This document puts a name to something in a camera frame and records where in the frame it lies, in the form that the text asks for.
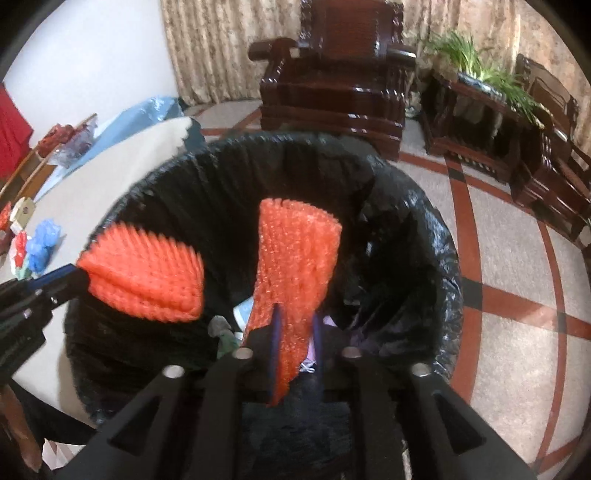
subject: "tiled floor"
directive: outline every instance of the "tiled floor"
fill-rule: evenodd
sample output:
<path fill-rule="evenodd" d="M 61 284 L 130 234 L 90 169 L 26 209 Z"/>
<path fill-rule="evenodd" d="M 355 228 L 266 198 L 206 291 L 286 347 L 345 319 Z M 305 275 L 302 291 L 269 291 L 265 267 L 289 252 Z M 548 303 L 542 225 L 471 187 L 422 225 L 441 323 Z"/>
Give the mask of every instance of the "tiled floor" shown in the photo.
<path fill-rule="evenodd" d="M 213 141 L 259 130 L 259 104 L 227 102 L 195 118 Z M 591 397 L 591 290 L 581 251 L 515 206 L 508 186 L 427 155 L 414 121 L 395 166 L 427 193 L 458 249 L 465 309 L 452 387 L 540 480 L 551 480 L 576 446 Z"/>

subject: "potted plant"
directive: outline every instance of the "potted plant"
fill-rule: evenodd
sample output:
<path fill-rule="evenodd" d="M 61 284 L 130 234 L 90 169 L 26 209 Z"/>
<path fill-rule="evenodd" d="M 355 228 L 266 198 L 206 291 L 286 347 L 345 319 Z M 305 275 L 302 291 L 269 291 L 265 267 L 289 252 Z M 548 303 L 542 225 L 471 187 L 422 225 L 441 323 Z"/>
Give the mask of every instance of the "potted plant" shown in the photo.
<path fill-rule="evenodd" d="M 521 88 L 514 75 L 493 64 L 485 65 L 480 54 L 489 48 L 477 50 L 472 36 L 466 38 L 455 31 L 432 35 L 426 43 L 426 50 L 447 60 L 458 81 L 506 102 L 531 123 L 542 126 L 534 112 L 536 108 L 544 107 Z"/>

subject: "green plant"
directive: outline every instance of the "green plant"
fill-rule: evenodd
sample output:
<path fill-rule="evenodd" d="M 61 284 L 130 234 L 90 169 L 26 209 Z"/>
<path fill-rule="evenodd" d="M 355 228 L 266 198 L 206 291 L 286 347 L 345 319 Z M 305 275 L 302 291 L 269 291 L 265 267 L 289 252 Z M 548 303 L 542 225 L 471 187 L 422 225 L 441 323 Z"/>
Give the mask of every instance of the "green plant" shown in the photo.
<path fill-rule="evenodd" d="M 485 65 L 480 54 L 489 48 L 477 50 L 471 35 L 466 38 L 455 31 L 445 35 L 432 35 L 426 42 L 426 49 L 447 58 L 459 72 L 492 86 L 504 96 L 507 104 L 534 125 L 541 125 L 534 113 L 541 105 L 521 88 L 514 75 L 493 64 Z"/>

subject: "red cloth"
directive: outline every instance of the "red cloth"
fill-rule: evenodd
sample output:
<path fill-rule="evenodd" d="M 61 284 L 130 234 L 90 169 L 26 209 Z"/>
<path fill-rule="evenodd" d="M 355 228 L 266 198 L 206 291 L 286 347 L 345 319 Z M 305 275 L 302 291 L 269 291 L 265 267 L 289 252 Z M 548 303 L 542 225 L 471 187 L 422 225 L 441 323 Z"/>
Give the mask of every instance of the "red cloth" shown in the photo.
<path fill-rule="evenodd" d="M 33 129 L 0 84 L 0 178 L 12 175 L 29 153 L 32 134 Z"/>

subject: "table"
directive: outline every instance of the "table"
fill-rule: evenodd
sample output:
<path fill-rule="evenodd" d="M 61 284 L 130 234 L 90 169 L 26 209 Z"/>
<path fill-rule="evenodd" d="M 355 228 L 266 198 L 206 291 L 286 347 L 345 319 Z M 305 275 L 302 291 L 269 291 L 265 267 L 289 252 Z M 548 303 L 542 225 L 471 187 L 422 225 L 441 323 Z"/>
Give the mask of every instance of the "table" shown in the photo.
<path fill-rule="evenodd" d="M 459 115 L 458 98 L 467 98 L 474 108 L 483 109 L 482 119 L 473 124 Z M 507 104 L 477 88 L 431 72 L 421 95 L 420 121 L 430 155 L 455 153 L 487 167 L 497 179 L 509 182 L 521 158 L 519 139 L 529 121 Z"/>
<path fill-rule="evenodd" d="M 129 187 L 184 150 L 192 125 L 189 117 L 147 128 L 100 153 L 66 177 L 37 203 L 27 232 L 46 218 L 61 226 L 63 242 L 47 271 L 76 263 L 88 236 Z M 0 283 L 12 278 L 8 260 L 0 267 Z M 92 425 L 76 395 L 64 345 L 66 305 L 53 312 L 43 330 L 46 343 L 16 372 L 14 380 L 54 408 Z"/>

